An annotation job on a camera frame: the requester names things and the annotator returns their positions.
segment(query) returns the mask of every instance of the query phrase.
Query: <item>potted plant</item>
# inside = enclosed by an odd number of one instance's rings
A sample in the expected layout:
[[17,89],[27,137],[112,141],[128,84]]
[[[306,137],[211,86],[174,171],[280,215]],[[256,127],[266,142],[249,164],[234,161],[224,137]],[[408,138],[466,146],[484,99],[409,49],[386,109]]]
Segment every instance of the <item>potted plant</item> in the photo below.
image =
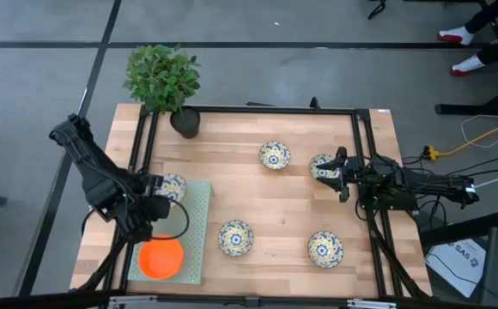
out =
[[188,57],[166,46],[142,46],[132,53],[127,64],[131,98],[140,100],[151,112],[172,112],[171,126],[184,138],[199,132],[199,112],[184,106],[185,100],[199,89],[196,56]]

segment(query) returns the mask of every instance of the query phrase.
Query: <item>yellow cable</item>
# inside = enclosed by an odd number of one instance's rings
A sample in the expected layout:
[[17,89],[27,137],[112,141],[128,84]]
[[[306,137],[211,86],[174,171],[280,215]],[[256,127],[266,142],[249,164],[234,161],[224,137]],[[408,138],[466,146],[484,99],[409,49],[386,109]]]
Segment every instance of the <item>yellow cable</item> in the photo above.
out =
[[458,152],[459,150],[461,150],[462,148],[465,148],[466,146],[471,145],[474,142],[479,141],[479,140],[483,139],[484,137],[486,137],[486,136],[488,136],[488,135],[490,135],[492,133],[495,133],[497,131],[498,131],[498,127],[495,128],[495,129],[493,129],[493,130],[491,130],[491,131],[485,132],[481,136],[476,137],[475,139],[471,140],[470,142],[468,142],[466,144],[463,144],[463,145],[455,148],[454,150],[446,152],[446,153],[442,153],[442,152],[440,152],[438,150],[434,150],[434,148],[432,146],[429,146],[430,160],[435,161],[437,157],[453,155],[456,152]]

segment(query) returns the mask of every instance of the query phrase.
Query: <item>concrete floor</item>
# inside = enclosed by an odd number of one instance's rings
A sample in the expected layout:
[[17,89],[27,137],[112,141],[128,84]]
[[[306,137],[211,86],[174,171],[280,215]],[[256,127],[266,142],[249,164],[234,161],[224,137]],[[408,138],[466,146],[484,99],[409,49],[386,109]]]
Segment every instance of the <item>concrete floor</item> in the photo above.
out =
[[[0,40],[100,41],[112,0],[0,0]],[[463,24],[477,4],[390,1],[368,21],[375,3],[348,0],[123,1],[111,41],[330,41],[435,42],[436,31]],[[493,34],[484,29],[479,42]],[[121,85],[131,50],[108,49],[88,109],[96,142],[104,146],[115,106],[131,102]],[[434,105],[481,104],[498,94],[498,64],[455,78],[450,65],[469,50],[187,49],[203,65],[202,88],[193,105],[243,105],[247,101],[307,106],[392,110],[402,155],[418,155],[432,144],[447,150],[461,144],[459,124],[467,117],[438,116]],[[14,293],[27,249],[43,210],[61,151],[50,129],[77,112],[96,49],[0,49],[0,297]],[[469,124],[477,136],[498,119]],[[498,156],[468,148],[426,164],[448,173]],[[482,170],[498,168],[498,162]],[[477,183],[496,174],[477,177]],[[66,291],[87,212],[79,173],[70,171],[52,235],[33,292]],[[498,183],[465,210],[448,208],[448,220],[463,221],[498,211]],[[189,305],[178,305],[187,308]]]

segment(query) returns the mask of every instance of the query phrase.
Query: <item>wooden tabletop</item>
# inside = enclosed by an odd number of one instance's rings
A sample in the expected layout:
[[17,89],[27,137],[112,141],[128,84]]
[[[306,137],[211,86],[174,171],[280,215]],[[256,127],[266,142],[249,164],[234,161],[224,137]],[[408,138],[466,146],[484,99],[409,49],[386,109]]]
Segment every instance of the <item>wooden tabletop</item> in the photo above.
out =
[[[140,105],[117,107],[106,153],[118,166],[126,167],[131,155]],[[377,152],[401,162],[391,114],[371,110]],[[138,167],[142,164],[149,130],[146,122]],[[363,123],[362,144],[367,153]],[[267,141],[284,142],[291,162],[280,171],[264,167],[258,159]],[[187,140],[160,115],[150,164],[151,173],[179,173],[186,179],[208,180],[215,190],[203,258],[202,284],[136,282],[131,293],[221,294],[305,296],[335,298],[377,297],[373,259],[366,222],[355,215],[357,189],[350,187],[347,203],[309,173],[308,164],[320,153],[334,155],[337,147],[355,155],[350,117],[266,113],[202,112],[199,135]],[[396,253],[411,277],[431,294],[419,235],[403,211],[389,211]],[[218,247],[220,226],[233,219],[253,229],[252,249],[242,257],[230,257]],[[83,284],[106,256],[114,223],[97,215],[87,223],[77,257],[71,287]],[[334,269],[315,266],[307,255],[308,238],[329,230],[341,238],[344,258]],[[118,259],[113,286],[118,286]],[[383,257],[387,290],[392,280]]]

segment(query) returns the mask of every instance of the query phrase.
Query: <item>orange plastic bowl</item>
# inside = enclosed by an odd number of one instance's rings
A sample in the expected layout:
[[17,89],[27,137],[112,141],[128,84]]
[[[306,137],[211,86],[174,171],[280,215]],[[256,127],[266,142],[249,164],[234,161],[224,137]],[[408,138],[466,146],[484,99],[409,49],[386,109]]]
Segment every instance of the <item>orange plastic bowl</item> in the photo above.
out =
[[184,249],[178,239],[151,240],[143,245],[138,257],[138,266],[144,275],[158,280],[176,275],[183,262]]

